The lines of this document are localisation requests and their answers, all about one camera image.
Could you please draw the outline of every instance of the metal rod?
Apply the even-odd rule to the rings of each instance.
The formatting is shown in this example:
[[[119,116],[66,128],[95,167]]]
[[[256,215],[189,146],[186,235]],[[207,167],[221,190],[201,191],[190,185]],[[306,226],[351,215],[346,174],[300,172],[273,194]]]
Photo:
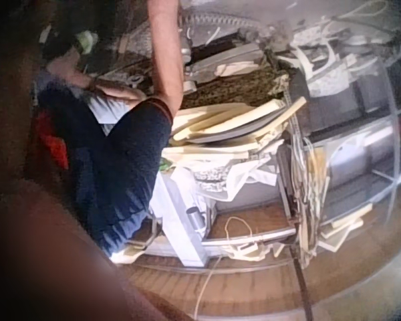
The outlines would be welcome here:
[[[394,209],[395,199],[396,199],[396,190],[398,188],[398,176],[400,175],[400,159],[401,159],[401,137],[400,137],[400,124],[398,121],[398,109],[395,103],[395,96],[392,90],[392,85],[389,79],[388,71],[384,65],[384,62],[380,55],[378,55],[379,68],[384,73],[384,85],[385,90],[388,93],[388,101],[389,101],[389,111],[391,115],[392,128],[394,134],[394,181],[392,182],[392,192],[390,195],[388,211],[386,213],[385,223],[389,222],[390,216],[392,214],[392,210]]]
[[[380,177],[383,177],[384,179],[388,179],[391,182],[394,181],[394,177],[391,177],[391,176],[389,176],[389,175],[387,175],[385,173],[382,173],[382,172],[380,172],[380,171],[378,171],[376,169],[372,169],[372,173],[376,174],[376,175],[379,175]]]
[[[299,282],[300,286],[301,301],[305,310],[306,321],[313,321],[312,305],[310,303],[309,291],[307,290],[305,277],[303,275],[303,271],[301,270],[299,259],[293,246],[291,246],[289,250],[293,258],[295,275],[297,276],[297,281]]]

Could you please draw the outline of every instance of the wooden floor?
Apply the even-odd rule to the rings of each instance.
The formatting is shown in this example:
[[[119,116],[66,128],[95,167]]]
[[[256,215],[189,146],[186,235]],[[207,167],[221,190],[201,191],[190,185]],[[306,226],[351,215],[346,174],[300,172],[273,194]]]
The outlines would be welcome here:
[[[384,205],[377,205],[372,214],[380,215],[384,210]],[[363,227],[362,233],[352,236],[336,254],[319,253],[303,271],[313,304],[342,293],[375,274],[401,250],[401,187],[388,224],[384,225],[377,219],[372,221],[373,226]],[[285,258],[289,258],[288,253],[283,254]],[[259,263],[272,261],[268,257]],[[224,259],[217,268],[232,264],[233,261]],[[193,313],[207,278],[205,274],[164,272],[135,265],[122,269],[138,287],[161,295],[188,314]],[[218,272],[211,277],[204,292],[200,315],[253,316],[288,312],[301,307],[299,284],[291,263],[256,272]]]

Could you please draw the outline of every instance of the cord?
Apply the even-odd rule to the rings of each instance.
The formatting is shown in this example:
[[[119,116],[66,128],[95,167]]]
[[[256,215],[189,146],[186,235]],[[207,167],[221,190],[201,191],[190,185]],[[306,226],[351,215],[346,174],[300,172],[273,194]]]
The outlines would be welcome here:
[[[207,279],[205,280],[205,283],[203,284],[202,289],[200,290],[199,296],[198,296],[198,300],[196,301],[196,306],[194,307],[194,313],[193,313],[193,320],[197,320],[198,318],[198,311],[199,311],[199,305],[201,304],[201,300],[202,300],[202,296],[203,296],[203,292],[205,292],[205,289],[207,288],[207,284],[209,282],[209,280],[211,279],[211,276],[214,273],[215,268],[218,266],[218,264],[220,263],[221,259],[223,256],[220,256],[218,258],[218,260],[214,263],[213,268],[211,269],[211,271],[208,274]]]
[[[240,222],[244,223],[245,226],[248,227],[249,236],[250,236],[250,237],[253,236],[253,229],[251,229],[251,226],[249,226],[249,224],[248,224],[244,219],[241,219],[240,217],[236,217],[236,216],[230,216],[230,217],[227,219],[226,225],[225,225],[226,238],[227,238],[227,241],[229,242],[229,245],[230,245],[230,237],[229,237],[229,230],[227,229],[227,226],[229,225],[229,222],[230,222],[232,219],[236,219],[237,221],[240,221]],[[194,313],[193,313],[193,319],[194,319],[194,320],[196,320],[197,317],[198,317],[198,310],[199,310],[199,305],[201,304],[203,292],[205,292],[205,289],[207,288],[207,284],[208,284],[209,280],[211,279],[211,276],[213,275],[213,273],[214,273],[214,271],[215,271],[215,268],[218,266],[218,264],[220,263],[220,261],[221,261],[222,258],[223,258],[223,256],[220,256],[220,257],[218,258],[218,260],[214,263],[213,268],[212,268],[211,271],[209,272],[208,277],[207,277],[207,279],[205,280],[205,283],[203,284],[202,290],[201,290],[200,293],[199,293],[199,297],[198,297],[198,300],[196,301],[196,306],[195,306],[195,308],[194,308]]]
[[[249,230],[249,237],[252,237],[252,236],[253,236],[253,230],[251,229],[251,226],[249,226],[249,224],[247,223],[247,221],[245,221],[244,219],[241,219],[241,218],[239,218],[239,217],[236,217],[236,216],[230,216],[230,217],[227,219],[227,222],[226,222],[226,225],[225,225],[226,238],[227,238],[227,241],[229,242],[229,245],[230,245],[230,238],[229,238],[229,231],[227,230],[227,226],[229,225],[229,222],[230,222],[232,219],[236,219],[237,221],[240,221],[240,222],[244,223],[245,226],[248,227],[248,230]]]
[[[220,29],[221,29],[220,26],[218,26],[218,27],[215,29],[213,35],[210,36],[210,38],[207,40],[207,42],[205,42],[205,45],[209,45],[210,42],[212,42],[212,40],[214,40],[214,38],[219,34]]]

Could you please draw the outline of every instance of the person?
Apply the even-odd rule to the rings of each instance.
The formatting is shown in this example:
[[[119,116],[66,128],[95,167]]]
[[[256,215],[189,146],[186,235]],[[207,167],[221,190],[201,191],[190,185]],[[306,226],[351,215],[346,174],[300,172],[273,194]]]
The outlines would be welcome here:
[[[105,135],[86,103],[54,84],[42,90],[39,102],[47,106],[57,136],[43,128],[31,140],[37,39],[54,2],[14,0],[2,6],[0,320],[189,320],[129,284],[106,255],[124,234],[117,224],[146,210],[161,149],[181,105],[178,0],[147,0],[154,97],[134,106]],[[51,157],[51,147],[66,152],[73,190],[77,184],[86,188],[77,197],[66,193],[60,167],[65,159]],[[102,192],[107,201],[97,197]]]

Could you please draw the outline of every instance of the navy shorts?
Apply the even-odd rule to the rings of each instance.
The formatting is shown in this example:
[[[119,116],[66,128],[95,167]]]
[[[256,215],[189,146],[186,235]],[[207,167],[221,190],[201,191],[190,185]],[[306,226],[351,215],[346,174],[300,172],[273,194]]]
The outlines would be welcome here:
[[[172,126],[168,108],[145,100],[106,136],[87,104],[63,84],[42,90],[39,105],[67,148],[77,220],[108,255],[120,251],[147,214]]]

